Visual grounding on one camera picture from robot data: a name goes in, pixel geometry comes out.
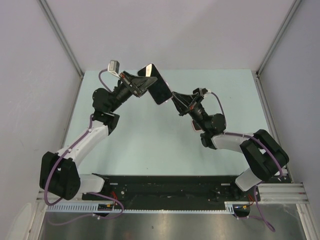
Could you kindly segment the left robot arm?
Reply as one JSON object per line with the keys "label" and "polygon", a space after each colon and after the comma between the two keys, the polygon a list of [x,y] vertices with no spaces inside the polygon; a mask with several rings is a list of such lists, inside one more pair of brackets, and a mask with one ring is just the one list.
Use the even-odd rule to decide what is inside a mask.
{"label": "left robot arm", "polygon": [[111,188],[105,179],[97,174],[80,175],[78,167],[85,157],[107,138],[117,127],[120,116],[115,111],[130,97],[142,97],[157,81],[155,76],[136,76],[126,71],[117,75],[117,85],[113,91],[98,88],[92,94],[94,112],[89,116],[87,129],[70,145],[57,152],[46,152],[41,160],[39,186],[44,190],[44,202],[51,202],[48,194],[60,200],[71,200],[77,194],[94,194],[105,200]]}

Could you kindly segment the right aluminium corner post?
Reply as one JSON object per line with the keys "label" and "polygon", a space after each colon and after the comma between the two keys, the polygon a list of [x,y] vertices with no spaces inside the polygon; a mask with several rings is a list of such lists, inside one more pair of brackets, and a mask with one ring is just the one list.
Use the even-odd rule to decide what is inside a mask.
{"label": "right aluminium corner post", "polygon": [[298,12],[298,9],[301,7],[304,0],[294,0],[285,15],[279,29],[277,30],[269,48],[267,49],[267,52],[265,53],[261,63],[259,64],[257,70],[255,71],[255,74],[257,77],[260,77],[262,72],[264,71],[266,65],[270,61],[272,55],[274,54],[276,48],[280,44],[280,41],[284,37],[289,25],[291,24],[293,18],[295,17],[296,13]]}

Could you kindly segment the left aluminium corner post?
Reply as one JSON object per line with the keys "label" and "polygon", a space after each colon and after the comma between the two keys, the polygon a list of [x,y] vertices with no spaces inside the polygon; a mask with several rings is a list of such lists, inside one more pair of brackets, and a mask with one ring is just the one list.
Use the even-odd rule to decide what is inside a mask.
{"label": "left aluminium corner post", "polygon": [[77,75],[82,80],[84,77],[84,71],[82,70],[60,24],[57,21],[57,18],[55,17],[54,12],[52,11],[49,3],[47,0],[37,0],[36,1],[42,10],[44,16],[47,19],[47,22],[49,23],[53,33],[55,34],[57,40],[59,41],[63,51],[65,52],[67,58],[71,62],[71,65],[73,66],[74,70],[76,71]]}

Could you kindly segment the aluminium front rail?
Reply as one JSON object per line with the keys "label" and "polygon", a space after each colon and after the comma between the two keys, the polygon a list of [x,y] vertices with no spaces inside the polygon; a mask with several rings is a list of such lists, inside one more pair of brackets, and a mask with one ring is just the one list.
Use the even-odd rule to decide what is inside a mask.
{"label": "aluminium front rail", "polygon": [[[302,183],[262,183],[258,185],[256,189],[256,195],[260,197],[260,202],[263,204],[308,204],[309,199],[306,194],[306,190]],[[55,202],[58,200],[58,196],[49,193],[49,202]],[[44,201],[44,190],[39,190],[37,202]],[[61,200],[64,202],[84,202],[82,200],[82,194],[77,195],[71,200]]]}

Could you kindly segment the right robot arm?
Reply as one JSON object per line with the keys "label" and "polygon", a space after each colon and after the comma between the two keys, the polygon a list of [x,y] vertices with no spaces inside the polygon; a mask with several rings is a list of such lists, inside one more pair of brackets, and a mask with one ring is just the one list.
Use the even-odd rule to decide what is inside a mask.
{"label": "right robot arm", "polygon": [[200,139],[205,148],[230,150],[244,155],[249,167],[230,188],[231,196],[242,201],[252,187],[269,181],[275,175],[282,177],[289,156],[264,129],[250,134],[227,131],[224,112],[209,115],[202,105],[205,96],[210,94],[212,92],[206,88],[197,88],[192,94],[174,91],[171,99],[179,115],[189,115],[193,128],[202,132]]}

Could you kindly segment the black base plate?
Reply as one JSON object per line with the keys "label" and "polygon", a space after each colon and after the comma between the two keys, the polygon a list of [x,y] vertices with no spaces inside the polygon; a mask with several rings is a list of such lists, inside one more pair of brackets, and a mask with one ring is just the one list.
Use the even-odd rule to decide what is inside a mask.
{"label": "black base plate", "polygon": [[247,201],[259,192],[250,187],[241,190],[235,183],[234,175],[203,176],[156,176],[156,175],[102,175],[104,184],[99,194],[115,197],[119,201],[134,197],[183,199],[200,198],[220,201]]}

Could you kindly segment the aluminium corner post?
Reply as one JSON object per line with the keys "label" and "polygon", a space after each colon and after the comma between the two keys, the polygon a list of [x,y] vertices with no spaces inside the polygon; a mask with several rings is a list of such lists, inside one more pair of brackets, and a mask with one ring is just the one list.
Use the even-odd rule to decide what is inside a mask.
{"label": "aluminium corner post", "polygon": [[296,13],[298,12],[298,9],[301,7],[304,0],[294,0],[285,15],[279,29],[277,30],[269,48],[267,49],[267,52],[265,53],[261,63],[259,64],[257,70],[255,71],[255,74],[257,77],[260,77],[262,72],[264,71],[266,65],[270,61],[272,55],[274,54],[276,48],[280,44],[280,41],[284,37],[289,25],[291,24],[293,18],[295,17]]}
{"label": "aluminium corner post", "polygon": [[74,70],[76,71],[77,75],[82,80],[84,77],[84,71],[82,70],[60,24],[57,21],[57,18],[55,17],[54,12],[52,11],[49,3],[47,0],[37,0],[36,1],[42,10],[44,16],[47,19],[47,22],[49,23],[53,33],[55,34],[57,40],[59,41],[63,51],[65,52],[67,58],[71,62],[71,65],[73,66]]}

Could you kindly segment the right aluminium side rail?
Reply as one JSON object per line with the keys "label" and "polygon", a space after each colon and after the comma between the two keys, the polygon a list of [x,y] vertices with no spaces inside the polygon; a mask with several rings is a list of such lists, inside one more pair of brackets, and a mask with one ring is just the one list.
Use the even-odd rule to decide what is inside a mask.
{"label": "right aluminium side rail", "polygon": [[266,120],[266,123],[268,126],[269,133],[275,139],[275,141],[280,146],[282,146],[280,138],[279,138],[279,134],[277,132],[276,125],[274,122],[274,118],[272,116],[272,111],[270,109],[265,91],[262,86],[261,79],[256,71],[252,71],[251,73],[252,73],[254,84],[255,84],[259,99],[260,99],[260,103],[262,106],[263,114],[264,114],[264,117],[265,117],[265,120]]}

